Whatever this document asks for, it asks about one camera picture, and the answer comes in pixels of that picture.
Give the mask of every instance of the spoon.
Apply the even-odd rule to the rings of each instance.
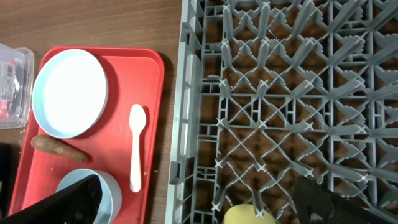
[[[133,192],[141,190],[141,162],[139,157],[139,135],[147,120],[141,105],[135,104],[130,111],[130,129],[132,132],[132,151],[130,168],[130,189]]]

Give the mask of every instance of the black object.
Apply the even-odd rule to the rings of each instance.
[[[89,175],[36,204],[0,220],[0,224],[92,224],[97,216],[101,199],[100,178],[97,175]]]
[[[7,215],[7,205],[11,198],[11,145],[0,143],[0,218]]]
[[[293,201],[300,224],[390,224],[306,177],[296,181]]]

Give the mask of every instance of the red tray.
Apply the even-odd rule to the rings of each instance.
[[[40,68],[67,49],[83,49],[93,54],[108,78],[108,103],[98,122],[82,135],[64,140],[92,158],[89,163],[76,162],[34,150],[31,139],[45,133],[31,112],[9,214],[53,194],[67,173],[89,168],[111,174],[120,185],[122,207],[113,223],[144,223],[163,88],[163,61],[158,53],[149,49],[56,47],[44,56]],[[135,103],[142,105],[147,115],[147,125],[141,134],[142,189],[138,193],[129,188],[132,149],[129,115]],[[78,109],[71,105],[71,110]]]

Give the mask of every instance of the brown sausage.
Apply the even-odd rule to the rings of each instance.
[[[30,144],[33,148],[42,152],[65,156],[80,162],[88,161],[86,154],[83,152],[80,152],[79,150],[67,146],[64,143],[44,134],[34,136]]]

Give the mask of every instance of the gray plastic crate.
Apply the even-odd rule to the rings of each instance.
[[[398,223],[396,19],[395,0],[183,0],[165,222],[240,203],[297,222],[304,175]]]

